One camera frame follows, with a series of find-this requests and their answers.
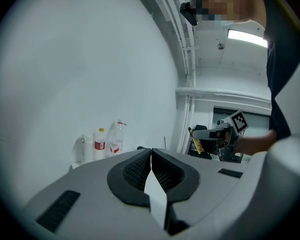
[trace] person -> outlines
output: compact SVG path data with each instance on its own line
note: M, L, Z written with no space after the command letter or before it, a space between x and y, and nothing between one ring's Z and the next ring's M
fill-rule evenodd
M231 23L254 21L263 27L263 38L268 43L266 74L272 104L270 130L258 136L240 135L234 151L250 156L267 151L276 141L291 135L275 97L300 62L300 6L295 6L294 11L286 0L192 0L192 6L200 10L202 19Z

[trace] ceiling light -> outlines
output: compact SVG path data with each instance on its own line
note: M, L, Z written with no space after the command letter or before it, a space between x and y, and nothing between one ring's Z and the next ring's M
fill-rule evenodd
M241 32L241 31L229 30L228 38L254 43L256 45L260 45L265 48L268 47L268 42L266 40L262 39L260 36L257 36L254 34L248 34L248 33Z

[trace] black grille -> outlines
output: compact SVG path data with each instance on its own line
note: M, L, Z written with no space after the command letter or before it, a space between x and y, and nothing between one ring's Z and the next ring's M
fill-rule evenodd
M243 174L243 172L239 172L239 171L235 171L235 170L228 170L228 169L224 169L224 168L219 170L218 173L228 175L231 177L235 177L238 179L240 179Z
M153 152L152 171L164 192L173 189L185 178L185 172L181 168Z
M146 180L150 170L150 155L146 153L124 168L123 178L136 189L145 191Z
M55 232L79 198L80 193L67 190L36 220L38 224Z

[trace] water bottle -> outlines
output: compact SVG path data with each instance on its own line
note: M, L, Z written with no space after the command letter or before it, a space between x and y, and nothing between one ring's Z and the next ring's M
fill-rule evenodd
M124 146L124 126L125 123L119 119L117 123L112 124L107 136L107 157L120 154Z
M99 131L94 133L94 160L100 160L106 157L104 131L103 128L99 128Z
M82 136L83 143L83 157L82 164L89 163L93 161L93 136L89 134L84 134Z

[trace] person's arm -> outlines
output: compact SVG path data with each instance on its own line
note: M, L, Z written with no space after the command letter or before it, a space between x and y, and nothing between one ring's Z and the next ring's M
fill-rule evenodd
M258 136L240 135L235 144L234 152L252 156L257 152L268 151L276 141L277 133L274 129Z

